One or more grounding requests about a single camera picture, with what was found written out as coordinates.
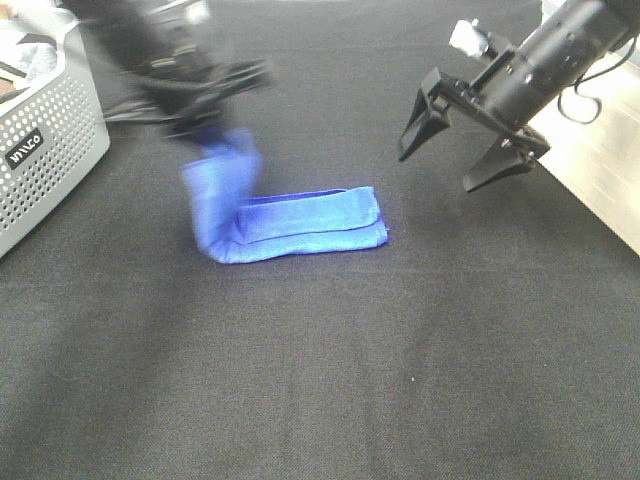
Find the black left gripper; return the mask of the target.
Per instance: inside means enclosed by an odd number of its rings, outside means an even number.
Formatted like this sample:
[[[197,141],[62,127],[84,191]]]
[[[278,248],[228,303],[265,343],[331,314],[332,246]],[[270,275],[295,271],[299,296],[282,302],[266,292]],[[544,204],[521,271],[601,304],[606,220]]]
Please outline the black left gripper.
[[[222,61],[215,37],[183,19],[101,20],[99,39],[134,93],[103,110],[106,123],[160,125],[171,137],[221,124],[232,96],[270,83],[265,58]]]

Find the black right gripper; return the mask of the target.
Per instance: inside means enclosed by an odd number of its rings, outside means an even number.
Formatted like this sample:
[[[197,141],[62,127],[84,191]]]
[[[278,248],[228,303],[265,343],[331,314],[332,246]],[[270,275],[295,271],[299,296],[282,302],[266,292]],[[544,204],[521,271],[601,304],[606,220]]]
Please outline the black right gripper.
[[[422,80],[407,125],[398,141],[405,161],[450,126],[457,110],[498,134],[482,158],[463,176],[473,192],[509,176],[528,173],[550,146],[529,121],[565,86],[565,47],[526,42],[508,47],[472,81],[438,68]]]

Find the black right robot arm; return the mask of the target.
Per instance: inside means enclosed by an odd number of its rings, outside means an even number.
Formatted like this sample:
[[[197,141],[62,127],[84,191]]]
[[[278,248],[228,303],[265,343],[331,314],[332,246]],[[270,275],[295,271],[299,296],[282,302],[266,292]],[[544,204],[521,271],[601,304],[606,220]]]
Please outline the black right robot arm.
[[[464,175],[466,191],[529,172],[550,149],[530,120],[606,53],[638,34],[636,1],[566,1],[520,45],[476,20],[458,21],[450,45],[485,67],[471,82],[438,68],[428,73],[399,139],[400,160],[449,128],[448,111],[455,108],[497,134]]]

